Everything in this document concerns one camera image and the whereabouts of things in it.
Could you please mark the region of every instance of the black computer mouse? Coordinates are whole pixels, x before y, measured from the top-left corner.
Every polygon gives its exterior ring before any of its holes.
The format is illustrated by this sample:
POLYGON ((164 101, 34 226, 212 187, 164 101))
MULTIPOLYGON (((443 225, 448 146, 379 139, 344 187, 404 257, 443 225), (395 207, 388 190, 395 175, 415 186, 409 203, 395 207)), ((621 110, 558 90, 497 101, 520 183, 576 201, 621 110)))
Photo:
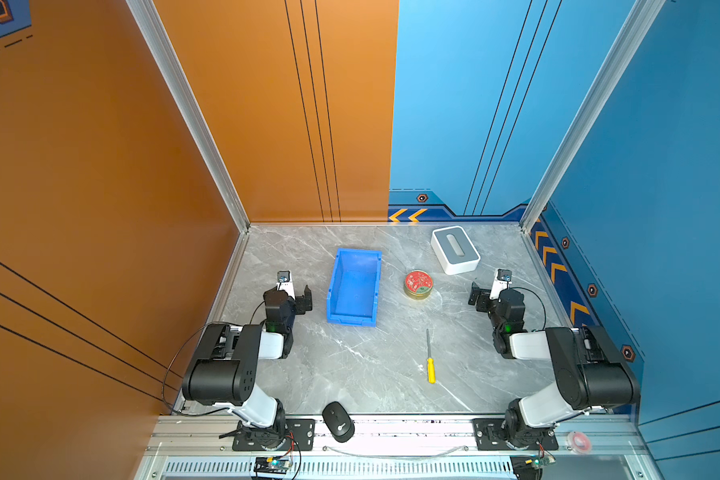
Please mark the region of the black computer mouse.
POLYGON ((322 410, 322 419, 336 442, 344 443, 355 435, 355 424, 339 402, 332 402, 322 410))

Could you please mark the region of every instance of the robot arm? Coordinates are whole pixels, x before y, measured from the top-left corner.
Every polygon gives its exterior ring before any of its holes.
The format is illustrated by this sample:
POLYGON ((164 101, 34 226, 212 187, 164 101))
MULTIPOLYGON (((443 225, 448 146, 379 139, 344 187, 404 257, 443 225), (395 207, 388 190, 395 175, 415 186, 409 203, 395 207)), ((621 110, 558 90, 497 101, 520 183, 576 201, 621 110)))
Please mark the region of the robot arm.
POLYGON ((259 358, 279 358, 283 343, 282 335, 260 325, 209 326, 184 375, 184 398, 228 407, 247 425, 271 427, 278 401, 256 384, 256 367, 259 358))
POLYGON ((509 288, 509 283, 511 272, 497 269, 491 290, 472 283, 469 304, 490 317, 494 347, 502 357, 551 360, 555 376, 555 383, 510 402, 504 416, 504 436, 510 446, 526 448, 541 442, 558 422, 589 408, 638 402, 640 386, 602 326, 528 332, 523 294, 509 288))
POLYGON ((266 320, 259 325, 210 325, 182 380, 187 400, 229 408, 242 419, 233 435, 256 436, 276 446, 286 435, 282 403, 256 384, 259 359, 285 359, 293 345, 296 315, 312 309, 312 293, 294 298, 291 273, 278 273, 277 286, 264 293, 266 320))
POLYGON ((551 360, 555 382, 509 404, 504 415, 507 441, 533 445, 558 422, 589 408, 637 403, 640 386, 602 326, 552 327, 509 338, 514 358, 551 360))

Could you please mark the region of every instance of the screwdriver handle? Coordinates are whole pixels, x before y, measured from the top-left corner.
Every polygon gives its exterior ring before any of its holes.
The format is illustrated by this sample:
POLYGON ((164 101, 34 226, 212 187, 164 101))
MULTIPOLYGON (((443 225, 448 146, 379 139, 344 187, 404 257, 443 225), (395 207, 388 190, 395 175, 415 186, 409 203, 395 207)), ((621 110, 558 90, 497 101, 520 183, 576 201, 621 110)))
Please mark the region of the screwdriver handle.
POLYGON ((434 360, 432 359, 427 359, 427 375, 429 382, 434 383, 434 360))

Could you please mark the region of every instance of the gray marble tabletop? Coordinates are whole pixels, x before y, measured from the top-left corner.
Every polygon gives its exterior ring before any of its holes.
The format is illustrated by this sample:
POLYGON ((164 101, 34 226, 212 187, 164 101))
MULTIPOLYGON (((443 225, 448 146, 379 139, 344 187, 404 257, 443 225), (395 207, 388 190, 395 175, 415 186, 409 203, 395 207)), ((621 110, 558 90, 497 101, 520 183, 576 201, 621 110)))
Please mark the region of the gray marble tabletop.
MULTIPOLYGON (((513 286, 532 289, 546 303, 547 325, 561 325, 532 263, 537 259, 528 254, 516 224, 462 226, 482 258, 475 271, 453 276, 442 271, 429 244, 435 226, 252 227, 222 320, 248 323, 279 270, 292 272, 297 295, 308 284, 314 304, 296 317, 290 356, 259 361, 258 385, 280 398, 286 412, 302 415, 319 414, 335 400, 350 413, 503 412, 512 399, 549 385, 549 362, 501 358, 487 314, 467 304, 473 280, 490 288, 494 269, 507 268, 513 286), (326 294, 339 247, 382 252, 376 327, 327 322, 326 294), (432 275, 429 298, 405 295, 403 279, 411 270, 432 275), (427 328, 435 384, 427 380, 427 328)), ((524 294, 526 328, 541 328, 541 306, 524 294)), ((260 309, 254 322, 263 318, 260 309)))

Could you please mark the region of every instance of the aluminum frame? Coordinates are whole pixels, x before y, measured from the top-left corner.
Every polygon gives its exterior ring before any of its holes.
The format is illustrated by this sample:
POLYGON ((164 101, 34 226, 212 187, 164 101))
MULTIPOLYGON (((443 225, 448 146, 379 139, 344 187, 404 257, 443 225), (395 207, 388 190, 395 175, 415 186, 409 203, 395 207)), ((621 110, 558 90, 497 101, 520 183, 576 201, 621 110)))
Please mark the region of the aluminum frame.
POLYGON ((206 162, 208 171, 216 183, 216 188, 219 189, 219 193, 224 199, 224 205, 235 221, 240 234, 244 234, 250 226, 246 209, 242 206, 240 196, 232 183, 230 172, 224 164, 211 130, 208 128, 208 123, 202 116, 200 105, 184 74, 179 57, 173 50, 173 45, 160 20, 155 4, 152 0, 126 0, 126 3, 144 36, 144 41, 152 52, 155 63, 163 74, 187 128, 192 133, 192 138, 200 150, 202 159, 206 162))
MULTIPOLYGON (((302 454, 304 463, 326 462, 357 463, 382 461, 410 462, 389 456, 421 457, 437 456, 433 461, 448 462, 494 462, 509 456, 534 455, 535 450, 499 450, 480 452, 473 433, 472 418, 503 416, 495 414, 401 414, 401 415, 353 415, 355 437, 348 443, 338 443, 330 435, 320 416, 288 416, 289 418, 312 418, 316 421, 313 450, 302 454)), ((136 480, 162 478, 167 465, 177 458, 250 461, 257 456, 250 452, 234 452, 229 438, 219 439, 219 434, 236 427, 238 418, 230 415, 183 418, 162 416, 146 448, 136 480)), ((595 444, 593 455, 625 456, 633 472, 642 472, 646 478, 656 478, 656 467, 648 453, 640 433, 628 416, 592 414, 563 422, 557 427, 560 449, 555 456, 576 456, 569 450, 567 434, 585 432, 595 444)), ((182 476, 208 475, 181 474, 182 476)), ((437 478, 451 475, 438 475, 437 478)), ((307 475, 305 478, 332 477, 335 475, 307 475)))
POLYGON ((565 175, 570 162, 573 161, 576 152, 579 151, 579 147, 597 120, 597 116, 600 115, 616 84, 621 80, 621 75, 632 61, 632 57, 659 14, 664 1, 637 0, 632 6, 632 10, 608 51, 603 65, 600 66, 590 90, 586 92, 586 97, 576 112, 574 121, 568 127, 563 141, 560 142, 534 196, 528 203, 528 208, 520 218, 520 228, 526 234, 533 228, 536 219, 552 197, 552 193, 565 175))
MULTIPOLYGON (((219 290, 216 292, 216 297, 213 299, 213 304, 211 305, 211 310, 208 313, 208 317, 206 318, 206 323, 221 321, 221 315, 224 312, 224 305, 226 305, 226 301, 230 298, 230 293, 232 292, 232 284, 235 282, 235 276, 237 275, 237 271, 240 268, 240 263, 242 262, 242 255, 246 251, 246 246, 248 245, 249 238, 250 235, 248 232, 240 232, 240 235, 238 235, 237 242, 235 243, 235 249, 232 251, 230 261, 226 264, 224 276, 221 279, 219 290)), ((176 395, 176 400, 173 402, 173 409, 181 410, 182 406, 184 405, 184 401, 184 395, 182 394, 182 391, 179 390, 178 395, 176 395)))
POLYGON ((518 222, 482 221, 464 222, 454 220, 452 222, 253 222, 251 226, 453 226, 453 225, 517 225, 518 222))

